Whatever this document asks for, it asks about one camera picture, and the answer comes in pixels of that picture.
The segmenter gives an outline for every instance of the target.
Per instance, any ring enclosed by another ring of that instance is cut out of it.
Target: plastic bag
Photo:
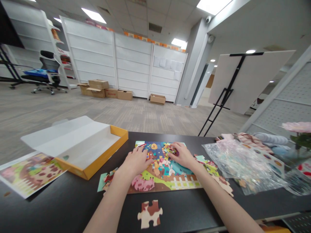
[[[284,187],[262,156],[242,146],[237,140],[223,140],[202,145],[225,178],[234,178],[245,195]]]

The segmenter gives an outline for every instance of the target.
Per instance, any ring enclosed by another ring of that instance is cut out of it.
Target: recessed light
[[[217,15],[232,0],[201,0],[197,8],[204,10],[212,15]]]
[[[248,50],[248,51],[246,51],[246,53],[254,53],[254,52],[256,52],[256,50]]]
[[[58,22],[62,23],[62,21],[58,18],[54,18],[55,20],[57,20]]]
[[[172,41],[172,44],[180,46],[180,47],[183,46],[185,43],[186,43],[185,41],[180,40],[180,39],[176,39],[176,38],[174,38]]]
[[[94,12],[94,11],[90,11],[84,8],[81,8],[91,19],[102,22],[102,23],[106,23],[106,21],[102,18],[102,16],[100,16],[99,13]]]

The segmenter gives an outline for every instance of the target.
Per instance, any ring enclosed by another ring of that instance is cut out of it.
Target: hand
[[[132,178],[146,170],[153,163],[153,160],[146,160],[148,150],[143,151],[143,149],[143,147],[136,147],[133,152],[129,152],[118,170],[123,171],[127,176],[132,176]]]
[[[198,163],[184,144],[180,142],[174,142],[171,144],[171,146],[176,148],[176,150],[179,152],[179,156],[173,155],[171,153],[168,154],[168,156],[179,163],[181,166],[192,170],[193,166]]]

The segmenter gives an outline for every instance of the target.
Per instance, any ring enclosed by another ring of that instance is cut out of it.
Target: pink fabric
[[[273,151],[265,146],[264,144],[262,144],[262,142],[255,136],[252,136],[250,134],[246,134],[246,133],[238,133],[237,137],[239,138],[240,142],[245,143],[247,145],[253,146],[255,148],[258,148],[260,150],[266,151],[269,154],[273,155]]]

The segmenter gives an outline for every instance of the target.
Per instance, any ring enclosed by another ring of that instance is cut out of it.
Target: office chair
[[[53,89],[56,90],[63,90],[65,91],[65,93],[67,93],[67,91],[65,89],[59,88],[59,83],[60,81],[60,74],[53,72],[51,70],[56,70],[58,71],[59,67],[60,67],[60,63],[57,61],[57,59],[54,58],[54,53],[49,52],[49,51],[44,51],[41,50],[40,51],[40,61],[42,63],[42,67],[41,69],[43,70],[47,70],[45,71],[45,76],[46,77],[42,77],[42,76],[38,76],[37,74],[31,74],[31,72],[26,72],[28,75],[23,75],[21,76],[21,78],[23,79],[27,79],[27,80],[31,80],[31,81],[37,81],[37,82],[41,82],[41,83],[45,83],[46,87],[40,87],[40,84],[36,84],[37,88],[34,89],[31,93],[35,94],[36,91],[42,91],[43,89],[48,89],[51,91],[51,95],[54,95],[54,91]]]

